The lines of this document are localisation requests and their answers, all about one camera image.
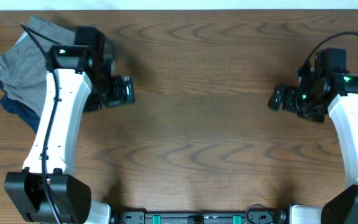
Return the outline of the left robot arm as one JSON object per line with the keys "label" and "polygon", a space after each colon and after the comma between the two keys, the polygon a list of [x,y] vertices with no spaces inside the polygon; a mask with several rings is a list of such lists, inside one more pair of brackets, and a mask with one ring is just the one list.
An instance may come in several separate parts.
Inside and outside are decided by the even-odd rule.
{"label": "left robot arm", "polygon": [[4,188],[18,212],[34,223],[111,223],[110,205],[93,200],[75,178],[75,149],[87,100],[98,107],[135,102],[133,81],[112,76],[103,44],[54,45],[47,54],[47,94],[34,144]]}

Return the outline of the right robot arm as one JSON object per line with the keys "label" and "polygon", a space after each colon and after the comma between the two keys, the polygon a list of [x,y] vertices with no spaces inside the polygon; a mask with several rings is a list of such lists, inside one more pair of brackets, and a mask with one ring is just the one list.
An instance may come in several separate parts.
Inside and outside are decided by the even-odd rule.
{"label": "right robot arm", "polygon": [[299,85],[279,85],[268,103],[322,123],[334,124],[344,164],[345,189],[326,205],[292,205],[288,223],[358,223],[358,76],[328,72],[303,76]]}

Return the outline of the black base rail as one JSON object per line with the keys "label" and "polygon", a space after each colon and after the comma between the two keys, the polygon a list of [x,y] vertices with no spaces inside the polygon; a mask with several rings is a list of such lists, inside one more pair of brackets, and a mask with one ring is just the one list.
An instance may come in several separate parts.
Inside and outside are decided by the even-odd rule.
{"label": "black base rail", "polygon": [[146,210],[113,211],[110,224],[284,224],[287,208],[251,205],[244,211],[148,212]]}

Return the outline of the grey shorts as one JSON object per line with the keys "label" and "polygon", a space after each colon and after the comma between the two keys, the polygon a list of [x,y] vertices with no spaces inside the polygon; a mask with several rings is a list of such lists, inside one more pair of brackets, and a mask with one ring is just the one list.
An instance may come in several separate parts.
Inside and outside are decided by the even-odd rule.
{"label": "grey shorts", "polygon": [[[28,27],[35,32],[34,37],[46,52],[54,44],[74,43],[73,31],[39,16],[32,16]],[[29,36],[0,55],[0,81],[7,97],[25,104],[38,116],[42,115],[47,93],[45,65],[44,55]]]}

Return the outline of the folded navy blue garment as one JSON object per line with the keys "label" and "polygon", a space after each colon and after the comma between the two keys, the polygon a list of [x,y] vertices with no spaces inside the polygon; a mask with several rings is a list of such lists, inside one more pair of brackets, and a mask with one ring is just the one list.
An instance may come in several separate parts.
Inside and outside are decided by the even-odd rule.
{"label": "folded navy blue garment", "polygon": [[0,105],[10,114],[16,114],[25,124],[27,124],[34,133],[37,133],[40,123],[40,116],[34,110],[17,100],[8,97],[7,91],[4,90],[4,84],[0,81],[0,89],[4,93],[0,99]]}

